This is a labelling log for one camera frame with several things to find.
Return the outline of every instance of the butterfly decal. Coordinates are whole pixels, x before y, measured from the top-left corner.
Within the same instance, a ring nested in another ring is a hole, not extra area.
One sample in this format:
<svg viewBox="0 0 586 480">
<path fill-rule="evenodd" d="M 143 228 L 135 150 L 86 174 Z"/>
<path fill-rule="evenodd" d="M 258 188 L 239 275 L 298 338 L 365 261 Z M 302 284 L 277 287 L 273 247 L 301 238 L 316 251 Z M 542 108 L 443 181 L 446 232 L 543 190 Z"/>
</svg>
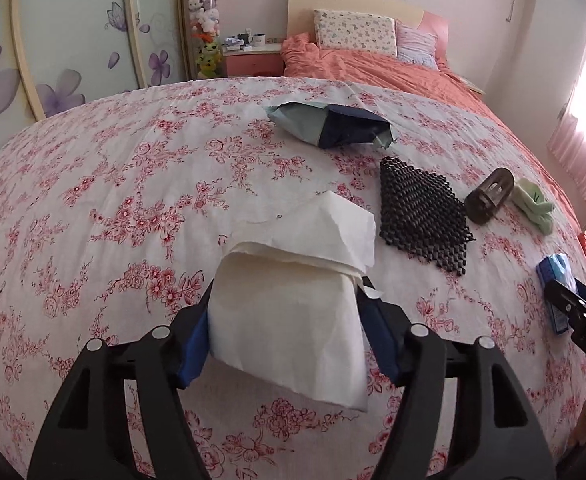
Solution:
<svg viewBox="0 0 586 480">
<path fill-rule="evenodd" d="M 117 3 L 113 2 L 113 6 L 111 9 L 106 11 L 106 15 L 108 16 L 108 23 L 104 25 L 104 28 L 108 28 L 110 25 L 121 32 L 128 31 L 128 25 L 126 24 L 126 14 L 124 13 L 124 9 Z M 148 23 L 143 25 L 139 24 L 139 12 L 135 15 L 135 26 L 138 27 L 138 30 L 143 33 L 150 32 L 151 26 Z"/>
<path fill-rule="evenodd" d="M 106 28 L 108 28 L 108 25 L 110 24 L 111 27 L 121 30 L 122 32 L 128 30 L 124 9 L 122 9 L 117 2 L 113 2 L 113 8 L 107 10 L 106 15 L 108 16 L 108 23 L 105 26 Z"/>
</svg>

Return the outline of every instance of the white mug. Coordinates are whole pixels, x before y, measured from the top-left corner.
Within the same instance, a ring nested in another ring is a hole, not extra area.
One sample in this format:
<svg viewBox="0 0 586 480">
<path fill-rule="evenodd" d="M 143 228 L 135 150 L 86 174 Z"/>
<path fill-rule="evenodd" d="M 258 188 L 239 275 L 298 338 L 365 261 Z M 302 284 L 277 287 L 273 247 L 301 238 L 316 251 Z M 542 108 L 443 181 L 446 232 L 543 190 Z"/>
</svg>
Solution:
<svg viewBox="0 0 586 480">
<path fill-rule="evenodd" d="M 253 47 L 261 47 L 266 45 L 266 34 L 254 34 L 253 35 Z"/>
</svg>

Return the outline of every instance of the stuffed toy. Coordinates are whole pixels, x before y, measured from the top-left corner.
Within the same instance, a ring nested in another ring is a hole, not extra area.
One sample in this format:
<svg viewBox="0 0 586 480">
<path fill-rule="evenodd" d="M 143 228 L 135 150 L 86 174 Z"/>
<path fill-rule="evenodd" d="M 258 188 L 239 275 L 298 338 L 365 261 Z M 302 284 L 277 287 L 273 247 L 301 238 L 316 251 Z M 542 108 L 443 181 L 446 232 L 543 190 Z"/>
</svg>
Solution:
<svg viewBox="0 0 586 480">
<path fill-rule="evenodd" d="M 215 57 L 211 56 L 210 53 L 203 50 L 198 56 L 197 63 L 199 65 L 198 79 L 213 79 L 217 77 L 215 70 L 217 69 L 217 63 Z"/>
<path fill-rule="evenodd" d="M 195 34 L 193 34 L 193 38 L 199 38 L 204 43 L 212 43 L 213 42 L 214 37 L 212 34 L 206 34 L 204 32 L 197 32 L 197 30 L 198 30 L 197 27 L 193 27 L 193 31 L 195 32 Z"/>
<path fill-rule="evenodd" d="M 188 1 L 188 10 L 190 12 L 196 12 L 202 6 L 201 0 L 189 0 Z"/>
<path fill-rule="evenodd" d="M 213 34 L 215 32 L 215 25 L 217 25 L 219 20 L 219 11 L 217 9 L 198 9 L 195 16 L 202 27 L 202 32 L 208 34 Z"/>
<path fill-rule="evenodd" d="M 219 65 L 222 62 L 222 53 L 219 51 L 217 47 L 217 42 L 209 41 L 204 45 L 202 52 L 205 56 L 211 57 L 216 65 Z"/>
</svg>

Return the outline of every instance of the blue gripper pad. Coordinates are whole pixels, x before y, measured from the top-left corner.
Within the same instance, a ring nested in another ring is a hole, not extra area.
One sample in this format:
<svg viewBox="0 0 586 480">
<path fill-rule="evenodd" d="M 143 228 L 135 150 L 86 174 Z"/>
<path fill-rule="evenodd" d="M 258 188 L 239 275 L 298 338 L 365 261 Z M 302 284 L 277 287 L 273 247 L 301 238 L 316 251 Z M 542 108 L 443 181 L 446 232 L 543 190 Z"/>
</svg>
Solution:
<svg viewBox="0 0 586 480">
<path fill-rule="evenodd" d="M 395 384 L 402 373 L 397 363 L 397 356 L 404 350 L 404 341 L 394 339 L 379 309 L 381 303 L 382 300 L 371 300 L 361 289 L 358 289 L 359 320 L 366 332 L 366 338 L 380 372 Z"/>
<path fill-rule="evenodd" d="M 195 325 L 188 340 L 182 345 L 182 366 L 178 372 L 180 388 L 186 388 L 202 373 L 210 350 L 208 338 L 208 310 L 205 310 Z"/>
</svg>

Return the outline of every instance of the tissue box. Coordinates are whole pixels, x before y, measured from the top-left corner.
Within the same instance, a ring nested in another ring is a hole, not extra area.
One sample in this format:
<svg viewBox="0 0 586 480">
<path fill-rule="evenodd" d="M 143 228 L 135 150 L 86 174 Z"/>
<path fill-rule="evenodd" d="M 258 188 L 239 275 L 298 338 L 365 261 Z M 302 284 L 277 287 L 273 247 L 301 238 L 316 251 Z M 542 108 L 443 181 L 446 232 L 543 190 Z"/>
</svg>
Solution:
<svg viewBox="0 0 586 480">
<path fill-rule="evenodd" d="M 537 267 L 537 276 L 542 283 L 542 291 L 546 284 L 552 280 L 557 280 L 573 292 L 577 292 L 575 278 L 570 271 L 570 263 L 566 254 L 552 254 L 545 257 Z M 551 327 L 557 335 L 566 332 L 569 329 L 569 319 L 566 314 L 561 313 L 551 303 L 546 301 Z"/>
</svg>

